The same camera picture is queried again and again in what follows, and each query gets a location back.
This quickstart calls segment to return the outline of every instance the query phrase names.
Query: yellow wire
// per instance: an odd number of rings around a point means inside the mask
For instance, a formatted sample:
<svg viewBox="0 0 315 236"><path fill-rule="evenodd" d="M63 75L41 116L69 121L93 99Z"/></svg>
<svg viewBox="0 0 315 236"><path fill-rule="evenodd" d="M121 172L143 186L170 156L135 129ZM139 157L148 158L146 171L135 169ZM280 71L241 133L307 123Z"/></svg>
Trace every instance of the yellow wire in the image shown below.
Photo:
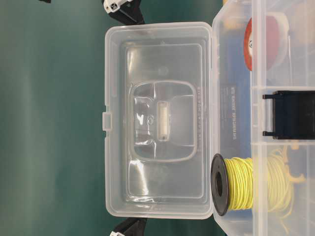
<svg viewBox="0 0 315 236"><path fill-rule="evenodd" d="M285 153L274 150L268 156L268 212L281 212L281 222L293 208L294 186L288 178L284 163ZM251 209L253 206L252 159L225 159L229 181L229 210Z"/></svg>

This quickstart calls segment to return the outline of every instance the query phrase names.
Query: wire spool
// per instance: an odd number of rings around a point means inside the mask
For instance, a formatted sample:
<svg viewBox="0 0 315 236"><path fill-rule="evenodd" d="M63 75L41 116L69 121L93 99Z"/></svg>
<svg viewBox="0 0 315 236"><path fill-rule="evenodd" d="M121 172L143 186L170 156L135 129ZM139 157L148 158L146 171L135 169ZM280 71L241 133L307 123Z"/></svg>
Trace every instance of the wire spool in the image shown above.
<svg viewBox="0 0 315 236"><path fill-rule="evenodd" d="M281 12L269 12L266 16L266 68L280 65L288 52L289 23ZM252 71L252 19L249 20L244 36L244 59L247 68Z"/></svg>
<svg viewBox="0 0 315 236"><path fill-rule="evenodd" d="M268 212L291 214L294 186L284 162L286 148L273 150L268 156ZM216 154L211 166L211 189L215 208L220 216L228 210L246 210L253 206L252 159L223 159Z"/></svg>

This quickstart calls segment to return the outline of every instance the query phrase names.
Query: black plastic clip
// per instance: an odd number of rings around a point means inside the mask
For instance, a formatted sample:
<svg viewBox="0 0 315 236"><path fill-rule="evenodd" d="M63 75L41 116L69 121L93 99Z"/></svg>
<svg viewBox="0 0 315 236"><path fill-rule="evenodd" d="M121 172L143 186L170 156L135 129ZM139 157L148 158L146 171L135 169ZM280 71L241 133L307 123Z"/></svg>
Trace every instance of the black plastic clip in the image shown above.
<svg viewBox="0 0 315 236"><path fill-rule="evenodd" d="M144 236L147 218L128 218L114 228L110 236Z"/></svg>
<svg viewBox="0 0 315 236"><path fill-rule="evenodd" d="M263 136L279 140L315 139L315 91L276 91L263 95L273 100L273 131Z"/></svg>

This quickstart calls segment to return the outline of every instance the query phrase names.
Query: white clamp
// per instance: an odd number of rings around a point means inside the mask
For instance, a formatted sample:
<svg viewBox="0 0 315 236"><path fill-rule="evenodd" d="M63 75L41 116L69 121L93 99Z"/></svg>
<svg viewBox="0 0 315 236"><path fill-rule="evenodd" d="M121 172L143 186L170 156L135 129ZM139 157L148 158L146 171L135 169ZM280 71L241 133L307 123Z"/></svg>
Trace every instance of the white clamp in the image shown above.
<svg viewBox="0 0 315 236"><path fill-rule="evenodd" d="M114 231L112 231L111 234L110 234L110 236L125 236L125 235L123 235L123 234L121 234L121 233L119 233L119 232L114 232Z"/></svg>
<svg viewBox="0 0 315 236"><path fill-rule="evenodd" d="M107 13L116 12L120 9L120 6L127 1L131 2L133 0L104 0L104 9Z"/></svg>

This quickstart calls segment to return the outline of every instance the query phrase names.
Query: tape roll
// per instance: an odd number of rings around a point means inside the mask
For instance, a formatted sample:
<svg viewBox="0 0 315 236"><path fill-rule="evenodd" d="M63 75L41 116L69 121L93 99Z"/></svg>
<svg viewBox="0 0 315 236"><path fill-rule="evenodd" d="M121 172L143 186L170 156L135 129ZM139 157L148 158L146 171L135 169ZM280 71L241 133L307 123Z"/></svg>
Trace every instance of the tape roll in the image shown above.
<svg viewBox="0 0 315 236"><path fill-rule="evenodd" d="M280 12L270 12L266 17L266 68L280 65L288 52L289 23ZM252 71L252 19L247 24L244 36L244 59L247 68Z"/></svg>

